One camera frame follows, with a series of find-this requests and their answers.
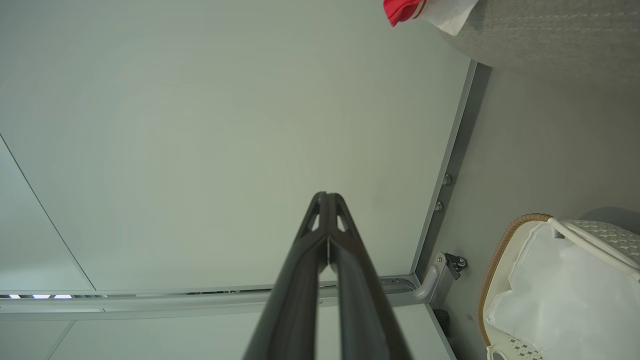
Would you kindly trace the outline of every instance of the metal bar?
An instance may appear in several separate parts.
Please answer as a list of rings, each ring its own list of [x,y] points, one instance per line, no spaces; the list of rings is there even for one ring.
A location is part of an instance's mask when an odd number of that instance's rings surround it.
[[[339,194],[329,195],[330,260],[338,273],[343,359],[411,359],[402,330],[380,287],[351,213]],[[342,220],[344,231],[337,227]]]
[[[444,274],[444,261],[437,272],[431,271],[424,284],[406,293],[387,294],[393,307],[429,302],[432,288]],[[430,278],[437,273],[434,283]],[[173,297],[111,297],[74,299],[0,299],[0,309],[23,311],[42,309],[108,309],[107,313],[0,313],[0,321],[12,320],[117,320],[135,318],[172,318],[183,316],[211,316],[239,313],[258,313],[269,298],[269,291],[248,293],[179,295]],[[318,289],[319,306],[336,306],[338,289],[334,286]]]
[[[381,281],[401,279],[406,280],[413,284],[412,288],[416,288],[420,285],[417,276],[411,275],[396,275],[396,276],[383,276],[380,277]],[[318,283],[320,287],[323,286],[336,286],[337,281],[320,281]],[[144,294],[158,294],[158,295],[176,295],[186,293],[206,293],[216,291],[246,291],[246,290],[264,290],[270,291],[273,289],[274,284],[258,284],[258,285],[246,285],[246,286],[218,286],[210,288],[178,288],[178,289],[142,289],[142,290],[0,290],[0,294],[9,295],[32,295],[32,294],[66,294],[66,295],[144,295]]]
[[[474,75],[476,74],[477,61],[471,60],[469,62],[469,67],[467,69],[467,76],[465,78],[465,83],[462,86],[462,94],[460,95],[460,101],[458,103],[458,109],[456,110],[456,116],[453,120],[453,127],[451,128],[451,133],[449,135],[449,141],[447,142],[447,148],[444,152],[444,158],[442,159],[442,164],[440,165],[440,170],[438,173],[438,179],[436,180],[435,189],[433,189],[433,195],[431,196],[431,202],[429,203],[429,208],[427,209],[427,216],[424,220],[424,225],[422,226],[422,233],[420,234],[420,240],[418,241],[418,247],[415,251],[415,255],[413,257],[413,263],[411,263],[411,270],[409,271],[411,274],[415,274],[415,268],[418,265],[418,260],[420,259],[420,253],[422,252],[422,246],[424,245],[424,239],[427,236],[427,231],[429,230],[429,225],[431,223],[431,218],[433,217],[433,210],[436,206],[436,201],[438,199],[438,194],[440,193],[440,188],[442,187],[442,181],[444,180],[445,174],[447,172],[447,165],[449,164],[449,158],[451,157],[451,151],[453,150],[453,144],[456,142],[456,136],[458,134],[458,128],[460,127],[460,122],[462,121],[462,115],[465,112],[465,106],[467,104],[467,99],[469,97],[469,90],[471,89],[471,84],[473,83]]]
[[[314,196],[245,359],[313,359],[316,355],[318,275],[326,267],[326,193]],[[319,217],[319,227],[312,230]]]
[[[380,284],[385,293],[410,292],[415,289],[414,275],[404,275],[398,277],[381,277]],[[319,285],[319,298],[337,298],[337,282]],[[158,294],[157,296],[137,297],[135,294],[118,294],[125,296],[110,297],[81,297],[71,299],[8,299],[0,298],[0,312],[2,309],[95,309],[98,307],[148,307],[148,306],[218,306],[218,305],[241,305],[266,302],[271,294],[271,289],[262,291],[242,291],[237,293],[214,293],[214,294]]]

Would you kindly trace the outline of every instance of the metal bracket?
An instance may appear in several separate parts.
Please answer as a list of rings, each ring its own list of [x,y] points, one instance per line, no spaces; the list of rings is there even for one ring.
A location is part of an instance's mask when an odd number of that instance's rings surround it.
[[[460,278],[460,272],[467,267],[467,260],[448,253],[445,253],[444,257],[451,275],[453,275],[454,279],[458,280]]]

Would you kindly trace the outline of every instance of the gray fabric surface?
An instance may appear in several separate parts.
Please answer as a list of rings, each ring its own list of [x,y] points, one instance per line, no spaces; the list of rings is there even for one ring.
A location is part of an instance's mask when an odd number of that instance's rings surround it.
[[[479,0],[460,33],[443,36],[492,67],[640,88],[639,0]]]

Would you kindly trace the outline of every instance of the patterned basket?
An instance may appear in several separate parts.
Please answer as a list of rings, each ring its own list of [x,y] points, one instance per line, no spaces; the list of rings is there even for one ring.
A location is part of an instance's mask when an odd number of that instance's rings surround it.
[[[600,259],[640,279],[640,236],[605,222],[558,221],[546,214],[528,214],[514,220],[498,244],[487,268],[477,306],[480,334],[487,346],[487,358],[499,354],[504,360],[542,360],[535,349],[492,327],[484,315],[493,298],[510,289],[509,276],[529,232],[540,222],[548,222],[566,238]]]

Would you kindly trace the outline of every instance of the white fabric liner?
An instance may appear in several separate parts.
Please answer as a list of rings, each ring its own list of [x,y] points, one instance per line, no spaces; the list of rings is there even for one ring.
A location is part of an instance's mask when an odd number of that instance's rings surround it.
[[[509,283],[486,321],[544,360],[640,358],[640,284],[550,224],[531,231]]]

